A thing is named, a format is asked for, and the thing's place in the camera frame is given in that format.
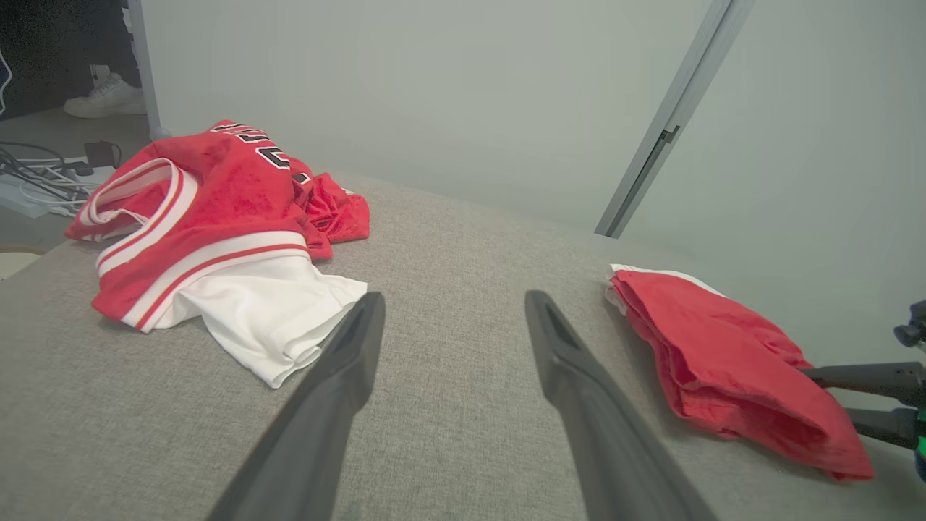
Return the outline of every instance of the white sneaker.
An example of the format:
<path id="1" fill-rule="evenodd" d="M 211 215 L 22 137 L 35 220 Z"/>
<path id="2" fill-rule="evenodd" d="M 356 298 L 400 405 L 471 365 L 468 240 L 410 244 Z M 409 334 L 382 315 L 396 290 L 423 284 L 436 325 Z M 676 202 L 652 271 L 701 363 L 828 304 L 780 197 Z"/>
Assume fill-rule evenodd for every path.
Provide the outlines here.
<path id="1" fill-rule="evenodd" d="M 64 103 L 64 111 L 78 118 L 105 118 L 119 114 L 145 114 L 142 89 L 133 87 L 113 72 L 90 94 Z"/>

